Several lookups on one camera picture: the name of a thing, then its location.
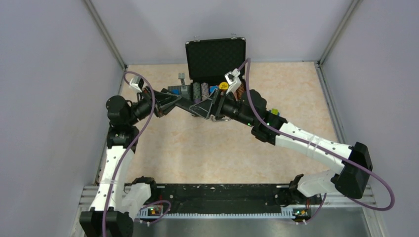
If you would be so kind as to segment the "black remote control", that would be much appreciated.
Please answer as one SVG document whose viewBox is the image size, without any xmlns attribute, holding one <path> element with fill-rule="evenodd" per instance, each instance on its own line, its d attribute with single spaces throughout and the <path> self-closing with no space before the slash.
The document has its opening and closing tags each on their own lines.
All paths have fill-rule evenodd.
<svg viewBox="0 0 419 237">
<path fill-rule="evenodd" d="M 197 113 L 193 110 L 190 109 L 191 106 L 194 105 L 194 103 L 191 100 L 188 100 L 184 97 L 180 97 L 176 102 L 175 105 L 187 112 L 189 112 L 190 114 L 194 114 L 197 115 Z"/>
</svg>

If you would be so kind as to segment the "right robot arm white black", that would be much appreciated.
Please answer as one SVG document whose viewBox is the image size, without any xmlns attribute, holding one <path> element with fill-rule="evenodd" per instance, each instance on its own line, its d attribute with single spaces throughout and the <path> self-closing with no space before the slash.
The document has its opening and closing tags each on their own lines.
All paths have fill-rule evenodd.
<svg viewBox="0 0 419 237">
<path fill-rule="evenodd" d="M 266 105 L 254 89 L 239 100 L 217 90 L 190 110 L 206 119 L 214 115 L 241 122 L 252 127 L 251 133 L 259 141 L 297 151 L 327 166 L 327 171 L 295 177 L 290 183 L 290 198 L 295 203 L 319 193 L 340 192 L 352 199 L 363 196 L 370 177 L 364 170 L 373 168 L 365 144 L 350 146 L 321 138 L 272 113 Z"/>
</svg>

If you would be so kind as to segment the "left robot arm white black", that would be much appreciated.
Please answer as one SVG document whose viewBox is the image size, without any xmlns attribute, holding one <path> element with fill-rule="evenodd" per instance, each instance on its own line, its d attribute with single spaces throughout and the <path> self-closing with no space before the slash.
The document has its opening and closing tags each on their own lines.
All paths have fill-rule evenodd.
<svg viewBox="0 0 419 237">
<path fill-rule="evenodd" d="M 139 100 L 134 103 L 120 95 L 106 102 L 110 127 L 105 167 L 93 202 L 79 218 L 87 237 L 130 237 L 139 212 L 145 212 L 145 222 L 150 225 L 165 216 L 171 207 L 169 201 L 158 197 L 153 178 L 134 181 L 127 193 L 125 181 L 139 136 L 145 130 L 138 129 L 136 123 L 143 119 L 150 122 L 152 116 L 167 115 L 181 96 L 149 88 L 138 96 Z"/>
</svg>

